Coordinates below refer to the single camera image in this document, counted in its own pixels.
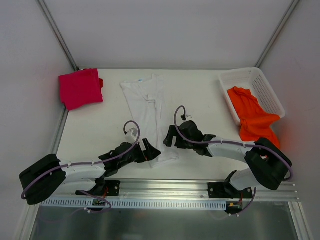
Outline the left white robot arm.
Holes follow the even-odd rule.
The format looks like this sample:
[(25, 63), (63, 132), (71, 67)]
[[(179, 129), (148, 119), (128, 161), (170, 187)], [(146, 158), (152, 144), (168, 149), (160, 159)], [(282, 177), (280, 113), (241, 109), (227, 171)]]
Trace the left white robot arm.
[(85, 192), (94, 196), (107, 193), (106, 178), (131, 163), (152, 161), (161, 155), (144, 138), (137, 143), (123, 142), (114, 150), (87, 162), (66, 163), (54, 153), (48, 154), (19, 174), (23, 188), (21, 198), (29, 205), (44, 202), (52, 195)]

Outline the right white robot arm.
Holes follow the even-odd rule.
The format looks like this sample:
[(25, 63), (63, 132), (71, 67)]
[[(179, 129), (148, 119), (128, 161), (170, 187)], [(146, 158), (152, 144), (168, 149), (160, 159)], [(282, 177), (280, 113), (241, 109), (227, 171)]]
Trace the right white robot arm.
[(268, 139), (261, 137), (253, 142), (226, 140), (214, 134), (203, 134), (192, 120), (180, 126), (170, 125), (163, 143), (166, 147), (191, 149), (200, 156), (222, 157), (247, 164), (247, 169), (232, 171), (213, 191), (218, 198), (239, 198), (247, 189), (258, 186), (276, 191), (293, 172), (289, 158)]

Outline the white t-shirt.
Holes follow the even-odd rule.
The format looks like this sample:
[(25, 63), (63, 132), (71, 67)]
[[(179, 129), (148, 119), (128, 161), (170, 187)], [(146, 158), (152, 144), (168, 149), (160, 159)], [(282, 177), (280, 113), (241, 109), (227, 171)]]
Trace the white t-shirt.
[(163, 77), (153, 73), (148, 78), (124, 81), (120, 87), (141, 136), (161, 152), (150, 166), (155, 168), (179, 160), (178, 152), (163, 144), (170, 127)]

